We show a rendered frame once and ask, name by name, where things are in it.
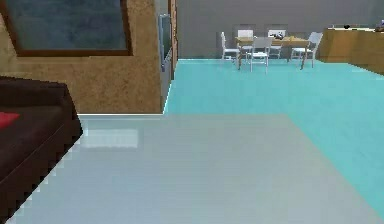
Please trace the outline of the white dining chair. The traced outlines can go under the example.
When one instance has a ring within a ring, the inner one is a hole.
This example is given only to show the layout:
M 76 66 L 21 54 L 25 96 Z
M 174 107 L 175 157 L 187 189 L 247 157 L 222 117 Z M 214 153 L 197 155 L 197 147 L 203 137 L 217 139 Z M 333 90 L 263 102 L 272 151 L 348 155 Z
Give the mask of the white dining chair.
M 307 44 L 305 47 L 294 47 L 291 50 L 290 59 L 300 59 L 301 68 L 304 68 L 305 61 L 307 58 L 310 58 L 311 66 L 314 66 L 316 53 L 322 37 L 322 32 L 312 32 L 307 39 Z
M 269 66 L 270 48 L 272 37 L 253 37 L 250 56 L 250 71 L 253 71 L 254 64 L 263 64 L 265 68 Z
M 269 37 L 274 37 L 275 34 L 282 34 L 285 37 L 286 31 L 285 30 L 269 30 L 268 31 L 268 36 Z M 280 56 L 281 56 L 281 49 L 282 49 L 282 45 L 281 44 L 272 45 L 271 48 L 270 48 L 270 55 L 271 56 L 276 56 L 277 58 L 280 58 Z
M 221 32 L 221 46 L 222 46 L 222 55 L 221 59 L 229 59 L 234 62 L 239 62 L 240 50 L 238 48 L 228 48 L 226 46 L 226 36 L 224 32 Z
M 250 37 L 252 38 L 254 36 L 254 31 L 251 29 L 248 30 L 238 30 L 237 31 L 237 36 L 238 37 Z M 251 45 L 243 45 L 241 47 L 241 52 L 243 55 L 247 55 L 250 51 L 252 50 Z

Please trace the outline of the grey room door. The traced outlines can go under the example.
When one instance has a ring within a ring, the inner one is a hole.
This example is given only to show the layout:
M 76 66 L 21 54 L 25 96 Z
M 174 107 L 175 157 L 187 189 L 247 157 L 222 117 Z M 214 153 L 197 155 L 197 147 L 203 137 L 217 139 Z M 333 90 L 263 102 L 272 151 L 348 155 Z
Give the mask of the grey room door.
M 172 51 L 171 17 L 169 14 L 158 16 L 158 28 L 161 69 L 165 70 L 165 65 L 170 61 Z

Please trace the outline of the wooden dining table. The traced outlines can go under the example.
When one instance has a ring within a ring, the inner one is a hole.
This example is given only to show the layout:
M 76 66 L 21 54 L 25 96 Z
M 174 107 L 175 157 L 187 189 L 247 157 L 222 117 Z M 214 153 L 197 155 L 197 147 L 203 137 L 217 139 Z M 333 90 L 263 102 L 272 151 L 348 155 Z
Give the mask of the wooden dining table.
M 236 45 L 239 50 L 241 50 L 241 47 L 243 45 L 252 45 L 253 37 L 235 37 Z M 289 48 L 294 48 L 294 47 L 305 47 L 307 44 L 307 40 L 298 38 L 298 37 L 284 37 L 283 40 L 278 40 L 273 38 L 272 45 L 278 45 L 281 44 L 282 47 L 289 47 Z M 239 62 L 236 63 L 237 69 L 240 70 L 241 68 L 241 59 L 242 55 L 240 53 L 239 56 Z

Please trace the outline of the brown framed blue picture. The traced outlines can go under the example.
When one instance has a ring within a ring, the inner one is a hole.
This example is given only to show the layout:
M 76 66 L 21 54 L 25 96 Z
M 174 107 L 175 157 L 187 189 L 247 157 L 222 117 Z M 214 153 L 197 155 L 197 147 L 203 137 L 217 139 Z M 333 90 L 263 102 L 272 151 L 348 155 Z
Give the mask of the brown framed blue picture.
M 19 57 L 131 56 L 127 0 L 0 0 Z

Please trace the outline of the dark brown sofa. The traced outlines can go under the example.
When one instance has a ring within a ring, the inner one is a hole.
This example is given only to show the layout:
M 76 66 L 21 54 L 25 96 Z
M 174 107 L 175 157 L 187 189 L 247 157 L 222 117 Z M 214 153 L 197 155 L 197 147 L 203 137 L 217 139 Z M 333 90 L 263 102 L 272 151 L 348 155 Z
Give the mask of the dark brown sofa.
M 0 224 L 5 224 L 83 134 L 64 83 L 0 76 Z

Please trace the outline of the wooden kitchen counter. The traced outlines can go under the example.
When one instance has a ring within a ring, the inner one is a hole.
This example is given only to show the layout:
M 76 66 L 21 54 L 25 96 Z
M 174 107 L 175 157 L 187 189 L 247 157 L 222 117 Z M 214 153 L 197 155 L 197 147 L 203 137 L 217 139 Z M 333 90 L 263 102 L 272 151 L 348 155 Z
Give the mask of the wooden kitchen counter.
M 325 63 L 348 63 L 384 76 L 384 32 L 327 28 L 316 59 Z

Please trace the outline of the red cushion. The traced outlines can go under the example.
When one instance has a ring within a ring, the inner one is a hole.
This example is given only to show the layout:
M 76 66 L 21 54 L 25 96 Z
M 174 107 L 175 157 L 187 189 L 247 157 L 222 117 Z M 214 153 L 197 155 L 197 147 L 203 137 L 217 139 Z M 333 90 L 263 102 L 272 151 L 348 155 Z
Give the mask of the red cushion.
M 9 126 L 18 118 L 19 114 L 17 113 L 0 112 L 0 129 Z

